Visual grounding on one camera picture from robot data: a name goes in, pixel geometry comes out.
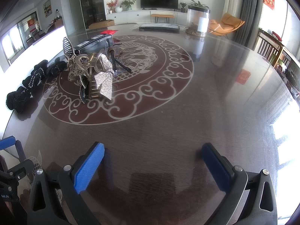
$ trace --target bottle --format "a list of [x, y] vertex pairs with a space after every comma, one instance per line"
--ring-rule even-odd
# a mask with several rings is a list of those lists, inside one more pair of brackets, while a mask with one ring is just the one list
[[56, 10], [56, 16], [55, 16], [55, 18], [57, 19], [57, 18], [59, 18], [60, 17], [60, 12], [59, 12], [59, 10], [57, 9]]

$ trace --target dark glass cabinet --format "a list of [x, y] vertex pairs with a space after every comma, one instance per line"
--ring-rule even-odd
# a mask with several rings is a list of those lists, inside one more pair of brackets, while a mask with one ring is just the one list
[[80, 0], [85, 28], [92, 23], [106, 20], [104, 0]]

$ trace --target vase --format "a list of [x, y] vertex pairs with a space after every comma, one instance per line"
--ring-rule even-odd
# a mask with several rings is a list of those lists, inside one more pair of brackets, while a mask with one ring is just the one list
[[122, 7], [119, 7], [119, 6], [118, 6], [118, 7], [115, 8], [115, 12], [116, 12], [116, 13], [119, 13], [119, 12], [122, 12], [122, 11], [123, 11], [123, 8], [122, 8]]

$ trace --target white tv cabinet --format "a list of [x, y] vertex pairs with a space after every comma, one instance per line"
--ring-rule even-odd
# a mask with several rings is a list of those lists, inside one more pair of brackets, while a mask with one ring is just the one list
[[[186, 25], [187, 13], [164, 11], [164, 10], [129, 10], [120, 13], [106, 14], [106, 19], [113, 19], [115, 24], [121, 23], [154, 23], [155, 18], [151, 17], [151, 14], [171, 14], [175, 18], [170, 18], [170, 24]], [[159, 18], [159, 23], [165, 23], [165, 18]]]

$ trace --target transparent plastic jar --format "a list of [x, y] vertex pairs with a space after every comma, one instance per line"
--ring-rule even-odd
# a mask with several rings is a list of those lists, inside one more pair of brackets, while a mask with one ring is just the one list
[[189, 5], [185, 32], [191, 35], [205, 37], [209, 23], [209, 13], [209, 9]]

